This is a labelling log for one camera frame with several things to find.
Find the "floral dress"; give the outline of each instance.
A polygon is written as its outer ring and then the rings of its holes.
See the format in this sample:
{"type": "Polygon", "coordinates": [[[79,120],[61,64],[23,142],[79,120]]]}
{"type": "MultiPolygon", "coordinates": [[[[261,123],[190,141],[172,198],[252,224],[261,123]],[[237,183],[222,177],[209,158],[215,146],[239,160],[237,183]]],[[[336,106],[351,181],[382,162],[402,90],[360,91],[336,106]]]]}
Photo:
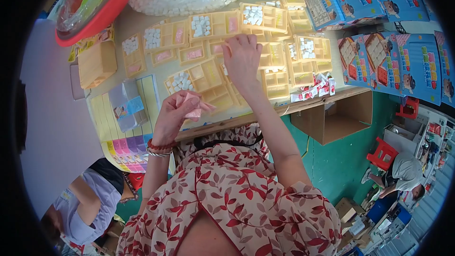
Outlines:
{"type": "MultiPolygon", "coordinates": [[[[237,140],[250,145],[257,123],[212,134],[202,142],[237,140]]],[[[175,255],[191,220],[205,212],[239,255],[333,255],[340,221],[320,190],[275,182],[264,140],[251,146],[219,143],[197,150],[193,142],[174,150],[175,175],[126,223],[118,255],[175,255]]]]}

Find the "woman's hand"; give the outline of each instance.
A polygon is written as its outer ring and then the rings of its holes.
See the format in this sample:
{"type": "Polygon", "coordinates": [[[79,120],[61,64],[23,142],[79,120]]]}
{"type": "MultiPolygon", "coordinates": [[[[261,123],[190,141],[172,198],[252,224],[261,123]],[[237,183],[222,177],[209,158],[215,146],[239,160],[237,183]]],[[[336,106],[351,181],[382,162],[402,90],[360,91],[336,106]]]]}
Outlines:
{"type": "Polygon", "coordinates": [[[193,111],[199,104],[201,95],[192,91],[180,90],[163,101],[160,114],[156,119],[155,130],[153,131],[153,145],[168,145],[177,137],[180,128],[185,121],[185,115],[193,111]],[[198,97],[191,98],[176,108],[177,96],[185,99],[187,93],[198,97]]]}
{"type": "Polygon", "coordinates": [[[226,39],[222,45],[224,65],[229,77],[243,97],[255,91],[262,91],[257,80],[262,45],[256,35],[239,34],[226,39]]]}

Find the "red plastic stool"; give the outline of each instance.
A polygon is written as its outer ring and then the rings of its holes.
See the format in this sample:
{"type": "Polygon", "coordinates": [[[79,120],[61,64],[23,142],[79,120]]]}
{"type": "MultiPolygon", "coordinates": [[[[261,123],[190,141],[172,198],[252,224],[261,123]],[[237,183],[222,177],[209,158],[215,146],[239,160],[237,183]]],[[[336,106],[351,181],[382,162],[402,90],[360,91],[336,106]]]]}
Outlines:
{"type": "Polygon", "coordinates": [[[374,166],[377,166],[378,168],[383,169],[384,171],[387,171],[390,167],[390,164],[394,161],[395,157],[398,154],[398,151],[396,151],[393,147],[391,147],[388,143],[383,141],[380,138],[376,138],[376,140],[379,142],[379,146],[374,152],[374,154],[367,154],[367,159],[373,164],[374,166]],[[386,156],[390,156],[389,160],[384,160],[386,156]]]}
{"type": "Polygon", "coordinates": [[[134,190],[137,191],[140,188],[142,188],[144,176],[145,176],[145,173],[129,173],[128,174],[128,179],[130,180],[131,185],[133,185],[134,190]]]}
{"type": "Polygon", "coordinates": [[[408,97],[408,100],[406,101],[406,105],[403,107],[403,105],[401,104],[400,111],[395,113],[395,115],[405,117],[405,118],[415,119],[417,117],[418,113],[419,113],[419,99],[413,98],[413,97],[408,97]]]}

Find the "silver bangle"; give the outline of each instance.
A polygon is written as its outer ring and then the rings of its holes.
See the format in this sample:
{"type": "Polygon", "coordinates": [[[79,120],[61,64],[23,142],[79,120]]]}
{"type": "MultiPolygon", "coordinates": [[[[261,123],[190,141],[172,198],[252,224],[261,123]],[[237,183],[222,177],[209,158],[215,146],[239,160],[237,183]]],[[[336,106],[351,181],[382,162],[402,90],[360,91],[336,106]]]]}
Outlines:
{"type": "Polygon", "coordinates": [[[168,153],[155,153],[155,152],[151,152],[150,151],[150,147],[147,147],[147,152],[151,155],[151,156],[156,156],[156,157],[167,157],[167,156],[170,156],[171,153],[172,153],[172,150],[168,153]]]}

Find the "green floor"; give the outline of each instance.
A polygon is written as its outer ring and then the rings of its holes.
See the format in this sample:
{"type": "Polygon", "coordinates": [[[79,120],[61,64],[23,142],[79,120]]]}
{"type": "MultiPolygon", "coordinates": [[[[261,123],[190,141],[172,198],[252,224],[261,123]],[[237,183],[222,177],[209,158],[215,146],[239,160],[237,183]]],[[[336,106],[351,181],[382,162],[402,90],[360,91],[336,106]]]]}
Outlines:
{"type": "MultiPolygon", "coordinates": [[[[313,186],[320,189],[330,202],[336,204],[342,197],[362,202],[373,184],[371,180],[363,185],[360,183],[369,166],[365,157],[376,149],[375,139],[383,136],[384,127],[391,123],[395,115],[395,108],[396,103],[389,100],[389,95],[373,92],[373,124],[370,128],[325,146],[310,139],[303,162],[313,186]]],[[[308,136],[291,124],[289,115],[283,116],[282,120],[303,154],[308,136]]],[[[137,213],[139,206],[140,201],[118,204],[117,214],[127,220],[137,213]]]]}

